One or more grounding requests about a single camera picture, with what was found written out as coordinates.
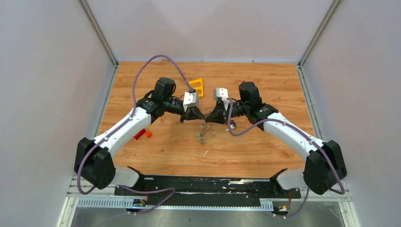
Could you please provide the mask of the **metal keyring with keys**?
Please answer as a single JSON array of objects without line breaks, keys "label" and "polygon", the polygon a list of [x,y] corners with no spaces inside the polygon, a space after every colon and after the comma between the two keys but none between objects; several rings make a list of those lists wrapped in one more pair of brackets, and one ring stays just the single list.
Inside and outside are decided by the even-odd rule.
[{"label": "metal keyring with keys", "polygon": [[203,140],[199,141],[201,145],[204,144],[204,137],[205,137],[205,135],[207,134],[207,132],[211,129],[211,127],[212,127],[212,123],[211,123],[211,122],[203,122],[203,123],[201,124],[201,129],[200,129],[200,131],[199,131],[199,133],[198,133],[198,134],[200,134],[200,135],[202,136],[202,138],[203,138]]}]

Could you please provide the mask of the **black head silver key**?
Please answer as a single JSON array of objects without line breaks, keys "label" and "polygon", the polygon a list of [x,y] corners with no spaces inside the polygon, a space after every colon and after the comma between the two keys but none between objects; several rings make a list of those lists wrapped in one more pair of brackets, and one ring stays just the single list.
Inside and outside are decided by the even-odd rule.
[{"label": "black head silver key", "polygon": [[231,123],[231,124],[229,125],[229,127],[226,129],[226,131],[233,130],[233,129],[235,129],[235,128],[236,128],[236,124],[235,124],[235,123]]}]

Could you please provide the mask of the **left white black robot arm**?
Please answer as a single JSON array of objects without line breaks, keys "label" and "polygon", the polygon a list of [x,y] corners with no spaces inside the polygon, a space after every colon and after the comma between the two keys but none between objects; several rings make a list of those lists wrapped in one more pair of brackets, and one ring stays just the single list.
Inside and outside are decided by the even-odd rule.
[{"label": "left white black robot arm", "polygon": [[74,172],[97,189],[110,184],[124,185],[133,195],[144,192],[145,183],[140,173],[131,167],[116,166],[113,157],[135,136],[163,116],[165,112],[185,120],[203,119],[198,108],[199,95],[195,89],[185,92],[183,98],[174,96],[176,84],[170,78],[160,78],[155,88],[149,91],[136,106],[103,134],[93,139],[84,137],[78,142]]}]

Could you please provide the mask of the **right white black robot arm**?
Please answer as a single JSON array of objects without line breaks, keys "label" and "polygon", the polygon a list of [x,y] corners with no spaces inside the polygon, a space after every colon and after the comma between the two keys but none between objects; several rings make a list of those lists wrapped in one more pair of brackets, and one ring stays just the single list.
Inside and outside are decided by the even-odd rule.
[{"label": "right white black robot arm", "polygon": [[304,168],[283,169],[274,175],[275,181],[270,184],[272,195],[280,198],[295,188],[308,188],[318,195],[327,191],[345,193],[341,180],[347,176],[347,169],[337,142],[316,138],[291,123],[275,107],[262,101],[253,82],[242,82],[238,89],[240,99],[234,100],[226,88],[215,88],[216,106],[205,121],[227,125],[228,132],[235,137],[259,128],[280,139],[305,162]]}]

